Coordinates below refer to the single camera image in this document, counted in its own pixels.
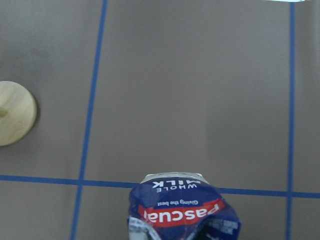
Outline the blue milk carton green cap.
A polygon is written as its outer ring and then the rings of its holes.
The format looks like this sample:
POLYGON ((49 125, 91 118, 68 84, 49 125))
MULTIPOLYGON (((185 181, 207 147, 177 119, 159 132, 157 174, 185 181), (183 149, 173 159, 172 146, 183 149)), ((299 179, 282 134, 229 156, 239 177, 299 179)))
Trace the blue milk carton green cap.
POLYGON ((201 174, 148 174, 129 193, 130 240, 237 240, 241 221, 201 174))

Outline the wooden cup tree stand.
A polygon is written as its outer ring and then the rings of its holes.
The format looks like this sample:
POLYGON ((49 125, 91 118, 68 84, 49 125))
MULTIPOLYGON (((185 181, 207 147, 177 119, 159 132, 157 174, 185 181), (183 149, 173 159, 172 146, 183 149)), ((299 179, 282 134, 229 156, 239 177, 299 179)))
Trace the wooden cup tree stand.
POLYGON ((7 146, 29 133, 37 118, 31 92, 13 81, 0 82, 0 145, 7 146))

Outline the brown paper table cover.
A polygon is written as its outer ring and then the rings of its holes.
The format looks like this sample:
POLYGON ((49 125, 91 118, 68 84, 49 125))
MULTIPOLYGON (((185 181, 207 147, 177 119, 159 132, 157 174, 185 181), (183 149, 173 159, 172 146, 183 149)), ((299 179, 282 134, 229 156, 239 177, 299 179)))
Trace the brown paper table cover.
POLYGON ((0 79, 38 106, 0 149, 3 240, 126 240, 161 172, 218 187, 242 240, 320 237, 317 0, 3 0, 0 79))

